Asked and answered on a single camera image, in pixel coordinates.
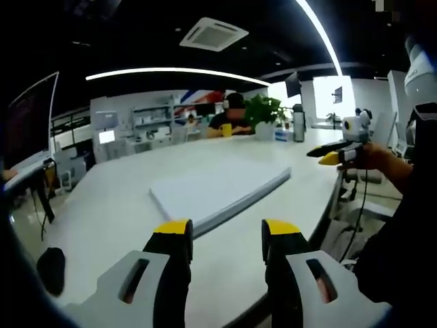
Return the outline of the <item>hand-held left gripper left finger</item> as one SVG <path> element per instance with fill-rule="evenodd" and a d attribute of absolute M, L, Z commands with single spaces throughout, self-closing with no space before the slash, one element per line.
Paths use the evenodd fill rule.
<path fill-rule="evenodd" d="M 158 226 L 97 281 L 94 294 L 66 307 L 79 327 L 184 327 L 193 259 L 193 222 Z"/>

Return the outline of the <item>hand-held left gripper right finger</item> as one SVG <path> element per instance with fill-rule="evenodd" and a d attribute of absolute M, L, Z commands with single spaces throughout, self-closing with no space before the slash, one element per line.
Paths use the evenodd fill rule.
<path fill-rule="evenodd" d="M 379 327 L 391 310 L 368 299 L 353 272 L 313 250 L 291 223 L 262 221 L 262 256 L 272 327 Z"/>

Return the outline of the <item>person's right hand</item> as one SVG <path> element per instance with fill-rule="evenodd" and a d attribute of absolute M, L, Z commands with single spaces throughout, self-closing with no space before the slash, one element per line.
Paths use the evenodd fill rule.
<path fill-rule="evenodd" d="M 390 150 L 376 143 L 366 143 L 361 153 L 346 164 L 340 165 L 338 170 L 367 169 L 378 170 L 400 192 L 404 193 L 408 187 L 409 177 L 414 165 L 396 157 Z"/>

